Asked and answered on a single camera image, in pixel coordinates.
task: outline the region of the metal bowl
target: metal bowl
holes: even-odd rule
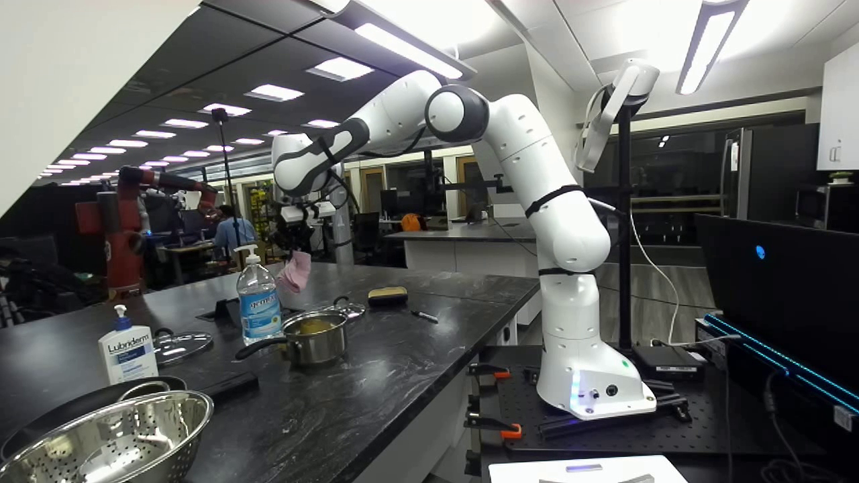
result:
[[[180,483],[213,413],[202,390],[131,397],[50,429],[0,467],[0,483]]]

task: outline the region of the metal pot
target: metal pot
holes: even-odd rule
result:
[[[300,311],[285,318],[285,338],[265,338],[235,350],[246,360],[265,345],[288,345],[288,356],[298,366],[337,362],[347,354],[347,323],[359,318],[366,307],[335,299],[327,307]]]

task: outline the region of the cabinet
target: cabinet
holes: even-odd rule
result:
[[[859,169],[859,42],[823,66],[819,170]]]

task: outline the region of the black screen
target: black screen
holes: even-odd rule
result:
[[[698,217],[724,321],[859,388],[859,235]]]

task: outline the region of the man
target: man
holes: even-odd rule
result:
[[[215,229],[215,248],[217,248],[221,258],[231,258],[233,247],[257,240],[257,235],[253,233],[249,220],[239,217],[235,205],[225,203],[225,205],[217,205],[217,212],[221,212],[221,221],[217,221],[217,229]]]

